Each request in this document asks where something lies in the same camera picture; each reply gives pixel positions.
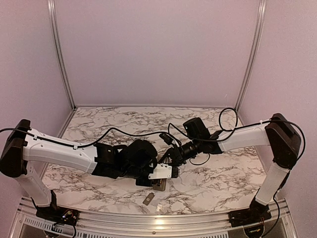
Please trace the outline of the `right aluminium frame post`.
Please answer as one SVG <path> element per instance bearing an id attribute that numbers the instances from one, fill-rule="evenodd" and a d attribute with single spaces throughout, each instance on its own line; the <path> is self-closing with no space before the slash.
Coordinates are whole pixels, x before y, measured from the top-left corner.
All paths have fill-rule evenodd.
<path id="1" fill-rule="evenodd" d="M 253 67 L 256 61 L 257 53 L 261 43 L 261 37 L 263 34 L 264 21 L 265 21 L 265 13 L 266 13 L 267 0 L 260 0 L 257 12 L 256 25 L 254 30 L 254 35 L 251 44 L 251 50 L 249 53 L 244 77 L 242 80 L 242 84 L 239 90 L 239 94 L 235 104 L 236 112 L 239 112 L 242 108 L 242 104 L 248 89 L 248 85 L 251 80 Z"/>

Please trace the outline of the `grey battery cover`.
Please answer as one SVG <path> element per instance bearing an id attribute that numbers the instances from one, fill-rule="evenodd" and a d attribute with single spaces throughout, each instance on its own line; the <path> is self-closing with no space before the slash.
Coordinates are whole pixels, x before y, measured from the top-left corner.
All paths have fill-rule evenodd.
<path id="1" fill-rule="evenodd" d="M 143 204 L 148 206 L 150 204 L 150 202 L 153 200 L 155 194 L 154 193 L 149 193 L 146 198 L 143 200 Z"/>

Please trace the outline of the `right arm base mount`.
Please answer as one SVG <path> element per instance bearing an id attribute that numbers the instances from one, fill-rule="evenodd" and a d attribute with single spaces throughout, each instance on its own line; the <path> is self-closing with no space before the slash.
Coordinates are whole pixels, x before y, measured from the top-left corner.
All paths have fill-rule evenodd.
<path id="1" fill-rule="evenodd" d="M 262 213 L 251 211 L 250 208 L 234 210 L 228 213 L 232 227 L 246 226 L 253 223 L 263 222 L 272 218 L 268 206 Z"/>

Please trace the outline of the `grey remote control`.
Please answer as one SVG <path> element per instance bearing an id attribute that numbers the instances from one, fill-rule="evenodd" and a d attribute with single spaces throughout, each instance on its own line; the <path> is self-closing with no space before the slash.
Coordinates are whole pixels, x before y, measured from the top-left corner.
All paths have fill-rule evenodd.
<path id="1" fill-rule="evenodd" d="M 165 191 L 167 179 L 153 179 L 153 189 L 156 191 Z"/>

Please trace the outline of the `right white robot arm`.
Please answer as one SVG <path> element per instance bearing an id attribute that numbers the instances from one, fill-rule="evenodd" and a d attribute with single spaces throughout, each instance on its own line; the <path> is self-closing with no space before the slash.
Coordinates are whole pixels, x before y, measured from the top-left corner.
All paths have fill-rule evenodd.
<path id="1" fill-rule="evenodd" d="M 245 147 L 270 146 L 273 164 L 245 212 L 250 222 L 256 222 L 264 215 L 271 199 L 285 185 L 306 145 L 302 130 L 280 113 L 263 122 L 214 133 L 210 133 L 198 117 L 186 121 L 183 127 L 190 142 L 170 147 L 160 159 L 161 162 L 178 167 L 200 153 L 216 155 Z"/>

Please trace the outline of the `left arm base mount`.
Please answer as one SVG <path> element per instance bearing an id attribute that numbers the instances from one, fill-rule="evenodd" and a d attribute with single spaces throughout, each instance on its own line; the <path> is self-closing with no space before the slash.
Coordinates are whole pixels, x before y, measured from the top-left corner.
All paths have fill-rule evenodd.
<path id="1" fill-rule="evenodd" d="M 36 216 L 58 224 L 75 226 L 79 217 L 79 211 L 65 207 L 37 207 Z"/>

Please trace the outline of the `left aluminium frame post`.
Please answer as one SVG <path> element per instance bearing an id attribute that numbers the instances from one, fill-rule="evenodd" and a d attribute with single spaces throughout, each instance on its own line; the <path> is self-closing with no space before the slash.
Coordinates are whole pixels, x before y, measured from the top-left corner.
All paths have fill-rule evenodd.
<path id="1" fill-rule="evenodd" d="M 48 3 L 50 25 L 51 25 L 51 29 L 52 29 L 52 35 L 53 35 L 53 43 L 54 43 L 54 48 L 55 48 L 55 52 L 56 52 L 59 70 L 60 70 L 60 74 L 61 74 L 64 88 L 65 88 L 68 103 L 70 105 L 70 108 L 74 111 L 74 110 L 76 110 L 76 105 L 75 105 L 75 101 L 74 101 L 73 94 L 71 91 L 70 82 L 68 79 L 66 66 L 65 66 L 65 62 L 64 62 L 64 58 L 63 58 L 61 41 L 60 41 L 59 31 L 58 31 L 58 22 L 57 22 L 57 15 L 56 15 L 56 9 L 55 9 L 55 1 L 48 0 L 47 3 Z"/>

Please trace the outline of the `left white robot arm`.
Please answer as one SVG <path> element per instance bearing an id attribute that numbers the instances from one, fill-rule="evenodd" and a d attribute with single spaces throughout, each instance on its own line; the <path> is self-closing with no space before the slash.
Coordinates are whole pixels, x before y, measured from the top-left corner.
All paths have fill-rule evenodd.
<path id="1" fill-rule="evenodd" d="M 9 136 L 0 157 L 0 172 L 15 179 L 37 211 L 53 221 L 59 220 L 66 209 L 57 205 L 55 193 L 44 185 L 33 162 L 66 166 L 98 177 L 130 178 L 137 186 L 152 186 L 154 181 L 171 176 L 171 167 L 157 162 L 157 150 L 146 140 L 117 146 L 100 141 L 81 144 L 44 135 L 31 128 L 26 119 L 1 132 L 9 132 Z"/>

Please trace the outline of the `front aluminium rail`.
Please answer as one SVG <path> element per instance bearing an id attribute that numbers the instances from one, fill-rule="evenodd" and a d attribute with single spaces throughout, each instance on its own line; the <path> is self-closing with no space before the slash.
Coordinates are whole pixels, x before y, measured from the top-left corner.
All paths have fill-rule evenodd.
<path id="1" fill-rule="evenodd" d="M 269 205 L 271 219 L 233 227 L 229 212 L 186 215 L 119 214 L 79 210 L 76 227 L 54 226 L 36 217 L 32 201 L 23 197 L 9 232 L 10 238 L 244 238 L 264 228 L 268 238 L 296 238 L 298 234 L 285 200 Z"/>

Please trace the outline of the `aluminium frame post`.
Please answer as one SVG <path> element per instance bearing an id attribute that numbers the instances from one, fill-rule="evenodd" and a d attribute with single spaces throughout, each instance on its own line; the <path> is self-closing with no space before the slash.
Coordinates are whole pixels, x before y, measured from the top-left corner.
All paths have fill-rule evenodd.
<path id="1" fill-rule="evenodd" d="M 70 105 L 70 108 L 74 111 L 74 110 L 76 110 L 76 105 L 75 105 L 75 101 L 74 101 L 73 94 L 71 91 L 70 82 L 68 79 L 66 66 L 65 66 L 65 62 L 64 62 L 64 58 L 63 58 L 61 41 L 60 41 L 59 31 L 58 31 L 58 22 L 57 22 L 57 15 L 56 15 L 56 9 L 55 9 L 55 1 L 48 0 L 47 3 L 48 3 L 50 25 L 51 25 L 51 29 L 52 29 L 52 35 L 53 35 L 53 43 L 54 43 L 54 48 L 55 48 L 55 52 L 56 52 L 59 70 L 60 70 L 60 74 L 61 74 L 64 88 L 65 88 L 68 103 Z"/>
<path id="2" fill-rule="evenodd" d="M 248 89 L 248 85 L 251 80 L 253 67 L 256 61 L 257 53 L 261 43 L 261 37 L 263 34 L 264 21 L 265 21 L 265 13 L 266 13 L 267 0 L 260 0 L 257 12 L 256 25 L 254 30 L 254 35 L 251 44 L 251 50 L 249 53 L 244 77 L 242 80 L 242 84 L 239 90 L 239 94 L 235 104 L 236 112 L 239 112 L 242 108 L 242 104 Z"/>

